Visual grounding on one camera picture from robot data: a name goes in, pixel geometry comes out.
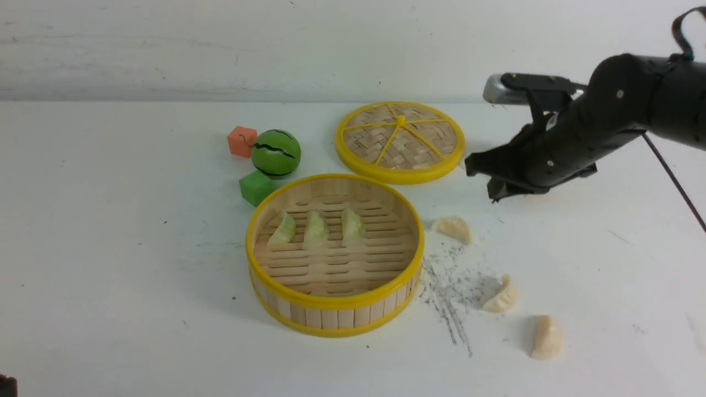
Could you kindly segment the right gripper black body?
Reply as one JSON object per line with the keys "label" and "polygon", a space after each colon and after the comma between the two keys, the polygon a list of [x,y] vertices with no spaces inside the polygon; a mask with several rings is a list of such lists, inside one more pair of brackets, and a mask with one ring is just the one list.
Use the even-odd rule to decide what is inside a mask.
{"label": "right gripper black body", "polygon": [[610,56],[587,85],[557,76],[502,76],[525,91],[532,122],[506,145],[514,146],[521,186],[548,189],[597,171],[601,158],[645,132],[651,100],[669,70],[666,58],[631,53]]}

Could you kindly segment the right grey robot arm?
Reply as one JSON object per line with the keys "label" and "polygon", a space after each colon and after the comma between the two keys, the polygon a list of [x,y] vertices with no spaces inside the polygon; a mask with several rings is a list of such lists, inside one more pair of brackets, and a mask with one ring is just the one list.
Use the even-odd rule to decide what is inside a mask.
{"label": "right grey robot arm", "polygon": [[488,197],[498,202],[588,178],[600,159],[648,132],[703,150],[704,91],[704,64],[680,56],[611,56],[585,85],[551,75],[492,75],[485,100],[525,105],[532,121],[504,145],[467,156],[466,175],[488,176]]}

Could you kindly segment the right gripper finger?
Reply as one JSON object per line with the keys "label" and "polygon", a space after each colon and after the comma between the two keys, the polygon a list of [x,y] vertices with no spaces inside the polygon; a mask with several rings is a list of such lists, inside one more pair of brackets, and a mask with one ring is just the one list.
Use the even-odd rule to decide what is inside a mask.
{"label": "right gripper finger", "polygon": [[502,145],[484,152],[471,153],[464,159],[466,176],[484,174],[491,178],[515,177],[515,154],[512,145]]}
{"label": "right gripper finger", "polygon": [[488,197],[492,203],[499,203],[503,199],[515,196],[543,195],[549,191],[548,188],[521,186],[497,178],[491,178],[486,188]]}

